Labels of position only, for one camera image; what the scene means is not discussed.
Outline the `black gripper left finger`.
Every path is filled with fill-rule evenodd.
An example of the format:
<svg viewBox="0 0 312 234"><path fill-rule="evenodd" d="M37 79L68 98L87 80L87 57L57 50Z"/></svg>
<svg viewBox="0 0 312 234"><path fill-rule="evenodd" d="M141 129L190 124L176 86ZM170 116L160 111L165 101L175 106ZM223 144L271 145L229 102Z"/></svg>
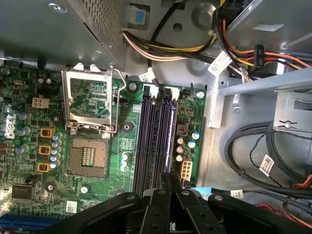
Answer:
<svg viewBox="0 0 312 234"><path fill-rule="evenodd" d="M170 174L151 196L122 193L39 231L41 234L167 234L170 224Z"/></svg>

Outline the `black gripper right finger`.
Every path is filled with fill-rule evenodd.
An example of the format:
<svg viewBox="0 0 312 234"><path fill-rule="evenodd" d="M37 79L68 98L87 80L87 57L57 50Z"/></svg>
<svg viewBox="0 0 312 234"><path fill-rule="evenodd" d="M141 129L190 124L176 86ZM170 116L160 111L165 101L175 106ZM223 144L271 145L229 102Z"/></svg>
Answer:
<svg viewBox="0 0 312 234"><path fill-rule="evenodd" d="M310 234L304 227L228 195L212 195L208 200L183 189L179 174L171 172L171 189L196 234Z"/></svg>

